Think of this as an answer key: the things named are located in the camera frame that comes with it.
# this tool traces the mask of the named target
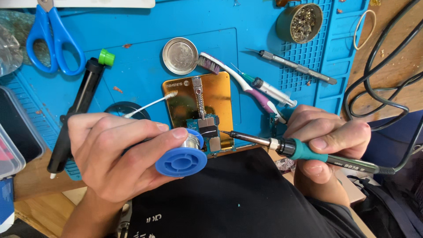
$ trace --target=purple toothbrush handle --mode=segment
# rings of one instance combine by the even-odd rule
[[[277,113],[273,111],[268,105],[267,102],[270,101],[266,96],[261,94],[259,91],[252,89],[252,90],[245,90],[247,93],[253,95],[260,105],[266,110],[267,113]]]

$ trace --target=black bag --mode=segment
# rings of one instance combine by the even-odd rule
[[[384,188],[368,183],[369,179],[359,179],[351,175],[347,177],[359,180],[364,186],[360,188],[367,198],[355,205],[354,211],[376,237],[423,237],[423,223],[408,206],[395,184],[384,183]]]

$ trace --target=gold pcb holder plate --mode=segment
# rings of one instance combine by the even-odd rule
[[[219,130],[233,130],[232,105],[231,105],[231,82],[227,72],[218,75],[200,75],[203,84],[203,98],[206,113],[212,113],[219,117]],[[198,119],[197,97],[192,87],[192,77],[184,77],[165,81],[162,84],[163,91],[168,94],[178,90],[178,95],[166,100],[170,120],[173,128],[187,127],[187,119]],[[224,133],[220,134],[222,149],[234,145],[233,138]]]

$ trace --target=green soldering iron grip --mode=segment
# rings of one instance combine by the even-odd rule
[[[295,153],[289,157],[292,160],[303,159],[303,160],[319,160],[326,162],[327,154],[318,154],[310,149],[306,143],[302,143],[299,139],[294,139],[297,147]]]

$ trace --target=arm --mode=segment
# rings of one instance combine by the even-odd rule
[[[88,187],[63,228],[61,237],[102,238],[114,233],[124,204],[103,200]]]
[[[322,109],[299,105],[288,121],[284,136],[308,142],[316,153],[337,153],[360,159],[370,141],[369,125],[360,120],[345,122],[338,115]],[[321,161],[299,160],[294,175],[294,185],[304,196],[323,202],[349,206],[343,186],[335,177],[339,167]]]
[[[63,229],[64,238],[113,233],[128,200],[178,179],[160,174],[154,164],[187,139],[185,128],[169,130],[166,124],[107,113],[72,116],[68,127],[72,154],[88,189]],[[146,138],[152,139],[122,155]]]

